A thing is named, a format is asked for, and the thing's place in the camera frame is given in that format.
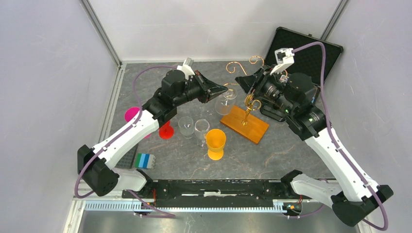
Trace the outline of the clear glass back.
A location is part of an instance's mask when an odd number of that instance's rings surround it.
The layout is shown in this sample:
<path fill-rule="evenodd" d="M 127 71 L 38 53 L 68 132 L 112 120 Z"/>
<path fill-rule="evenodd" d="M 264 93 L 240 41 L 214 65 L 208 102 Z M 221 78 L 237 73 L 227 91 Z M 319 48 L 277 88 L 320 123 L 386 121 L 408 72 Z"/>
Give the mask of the clear glass back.
<path fill-rule="evenodd" d="M 210 129 L 210 124 L 206 119 L 199 119 L 195 122 L 194 133 L 201 148 L 206 148 L 206 134 Z"/>

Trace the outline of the gold wire glass rack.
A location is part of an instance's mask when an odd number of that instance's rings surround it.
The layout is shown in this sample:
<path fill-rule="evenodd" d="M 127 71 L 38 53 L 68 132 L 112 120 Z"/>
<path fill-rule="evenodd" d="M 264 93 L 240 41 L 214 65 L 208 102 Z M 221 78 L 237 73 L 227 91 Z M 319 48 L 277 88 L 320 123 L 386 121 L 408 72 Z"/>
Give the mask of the gold wire glass rack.
<path fill-rule="evenodd" d="M 250 91 L 244 105 L 246 110 L 233 106 L 229 114 L 221 118 L 220 123 L 257 145 L 269 128 L 268 123 L 251 114 L 262 107 L 262 102 L 255 99 L 254 92 Z"/>

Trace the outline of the clear textured glass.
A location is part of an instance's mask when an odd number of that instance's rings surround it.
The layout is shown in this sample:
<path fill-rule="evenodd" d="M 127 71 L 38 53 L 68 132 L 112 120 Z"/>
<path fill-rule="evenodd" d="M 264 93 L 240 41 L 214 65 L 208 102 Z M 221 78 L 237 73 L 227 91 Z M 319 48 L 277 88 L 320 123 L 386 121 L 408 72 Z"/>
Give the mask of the clear textured glass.
<path fill-rule="evenodd" d="M 189 116 L 181 117 L 178 121 L 178 126 L 180 133 L 186 138 L 192 138 L 194 134 L 194 122 L 193 119 Z"/>

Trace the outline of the yellow wine glass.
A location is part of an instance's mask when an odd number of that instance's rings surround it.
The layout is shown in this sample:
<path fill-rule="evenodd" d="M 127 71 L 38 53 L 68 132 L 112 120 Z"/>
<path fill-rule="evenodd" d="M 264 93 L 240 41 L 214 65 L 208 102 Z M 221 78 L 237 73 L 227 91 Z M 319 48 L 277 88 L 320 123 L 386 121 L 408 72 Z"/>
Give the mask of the yellow wine glass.
<path fill-rule="evenodd" d="M 224 155 L 226 135 L 220 129 L 212 129 L 206 134 L 207 154 L 211 160 L 220 160 Z"/>

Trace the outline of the red wine glass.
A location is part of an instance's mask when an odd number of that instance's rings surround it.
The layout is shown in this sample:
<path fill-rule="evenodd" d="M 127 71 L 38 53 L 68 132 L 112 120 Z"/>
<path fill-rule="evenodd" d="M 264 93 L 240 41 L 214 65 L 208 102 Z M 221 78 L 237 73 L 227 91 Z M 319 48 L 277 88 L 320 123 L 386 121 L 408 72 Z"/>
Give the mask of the red wine glass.
<path fill-rule="evenodd" d="M 164 140 L 171 139 L 174 135 L 174 128 L 170 125 L 170 121 L 167 121 L 162 127 L 159 128 L 159 136 Z"/>

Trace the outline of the pink wine glass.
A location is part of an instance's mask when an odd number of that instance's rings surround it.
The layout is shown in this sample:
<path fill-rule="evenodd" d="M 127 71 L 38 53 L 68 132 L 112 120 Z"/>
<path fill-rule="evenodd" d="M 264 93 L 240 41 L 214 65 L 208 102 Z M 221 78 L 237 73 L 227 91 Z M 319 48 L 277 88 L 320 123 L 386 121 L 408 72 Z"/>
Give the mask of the pink wine glass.
<path fill-rule="evenodd" d="M 126 135 L 131 135 L 135 132 L 145 133 L 144 138 L 147 138 L 149 133 L 146 133 L 146 128 L 150 126 L 152 120 L 147 112 L 142 111 L 139 107 L 132 107 L 128 109 L 124 115 L 124 118 L 127 123 L 130 124 L 129 129 L 127 130 Z"/>

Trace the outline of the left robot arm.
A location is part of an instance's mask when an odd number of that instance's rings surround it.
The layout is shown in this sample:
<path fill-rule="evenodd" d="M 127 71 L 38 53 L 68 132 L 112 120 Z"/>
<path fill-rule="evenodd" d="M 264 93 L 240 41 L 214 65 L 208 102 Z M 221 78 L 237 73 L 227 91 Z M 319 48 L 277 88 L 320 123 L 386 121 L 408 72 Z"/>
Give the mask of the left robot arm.
<path fill-rule="evenodd" d="M 115 172 L 118 161 L 147 135 L 157 131 L 176 114 L 178 106 L 197 99 L 207 103 L 228 88 L 207 79 L 198 70 L 187 75 L 173 69 L 166 73 L 161 86 L 145 103 L 139 101 L 140 111 L 122 128 L 92 147 L 82 145 L 77 150 L 78 179 L 74 194 L 85 198 L 110 193 L 127 176 Z"/>

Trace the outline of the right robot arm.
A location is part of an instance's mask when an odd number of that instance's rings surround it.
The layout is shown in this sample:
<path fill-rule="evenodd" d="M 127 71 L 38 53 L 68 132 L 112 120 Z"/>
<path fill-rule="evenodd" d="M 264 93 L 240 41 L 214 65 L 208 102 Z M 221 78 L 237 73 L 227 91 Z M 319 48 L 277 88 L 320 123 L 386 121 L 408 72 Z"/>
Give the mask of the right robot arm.
<path fill-rule="evenodd" d="M 287 198 L 302 195 L 331 208 L 338 219 L 353 227 L 393 195 L 364 172 L 338 140 L 322 110 L 314 105 L 311 77 L 303 73 L 283 75 L 261 67 L 236 82 L 248 94 L 265 100 L 283 114 L 289 128 L 321 158 L 336 184 L 325 183 L 293 170 L 281 179 L 281 193 Z"/>

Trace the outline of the black poker chip case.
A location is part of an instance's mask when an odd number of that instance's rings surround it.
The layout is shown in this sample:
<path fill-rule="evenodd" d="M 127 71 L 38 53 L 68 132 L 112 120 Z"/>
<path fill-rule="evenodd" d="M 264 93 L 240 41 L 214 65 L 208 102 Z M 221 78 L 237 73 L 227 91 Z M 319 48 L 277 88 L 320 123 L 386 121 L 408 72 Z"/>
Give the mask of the black poker chip case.
<path fill-rule="evenodd" d="M 312 37 L 311 35 L 299 33 L 285 27 L 276 28 L 273 40 L 264 58 L 264 63 L 268 66 L 276 65 L 275 51 L 278 49 L 296 49 L 313 42 L 321 42 L 325 47 L 326 64 L 324 79 L 326 79 L 336 61 L 343 53 L 343 46 L 319 40 L 315 37 Z M 289 74 L 299 72 L 304 73 L 312 78 L 312 83 L 315 86 L 313 95 L 311 97 L 312 103 L 315 103 L 317 101 L 320 93 L 321 65 L 321 47 L 311 46 L 296 53 L 294 56 L 294 64 L 287 68 L 287 72 Z"/>

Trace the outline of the green blue lego block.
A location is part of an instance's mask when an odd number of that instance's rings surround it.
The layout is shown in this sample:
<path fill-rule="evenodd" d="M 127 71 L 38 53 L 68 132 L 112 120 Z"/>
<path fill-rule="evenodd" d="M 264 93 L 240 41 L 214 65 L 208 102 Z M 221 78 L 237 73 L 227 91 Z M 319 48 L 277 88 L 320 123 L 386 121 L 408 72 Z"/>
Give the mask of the green blue lego block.
<path fill-rule="evenodd" d="M 138 169 L 153 169 L 155 166 L 155 156 L 153 154 L 138 153 L 134 167 Z"/>

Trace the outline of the grey lego baseplate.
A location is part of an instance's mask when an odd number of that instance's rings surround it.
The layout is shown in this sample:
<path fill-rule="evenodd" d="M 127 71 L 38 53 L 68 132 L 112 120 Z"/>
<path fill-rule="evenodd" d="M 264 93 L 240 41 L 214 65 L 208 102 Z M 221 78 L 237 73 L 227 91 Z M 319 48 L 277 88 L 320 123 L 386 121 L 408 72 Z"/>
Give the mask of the grey lego baseplate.
<path fill-rule="evenodd" d="M 125 155 L 117 162 L 116 168 L 132 169 L 135 164 L 138 144 L 134 145 Z"/>

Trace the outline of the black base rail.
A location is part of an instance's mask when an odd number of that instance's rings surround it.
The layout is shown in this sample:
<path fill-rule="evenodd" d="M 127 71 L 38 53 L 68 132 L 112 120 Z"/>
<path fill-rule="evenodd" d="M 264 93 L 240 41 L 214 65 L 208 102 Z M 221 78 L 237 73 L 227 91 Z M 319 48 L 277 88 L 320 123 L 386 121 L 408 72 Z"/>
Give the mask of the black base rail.
<path fill-rule="evenodd" d="M 292 194 L 279 180 L 150 180 L 136 194 L 152 207 L 168 212 L 277 213 L 295 215 L 295 207 L 320 205 Z"/>

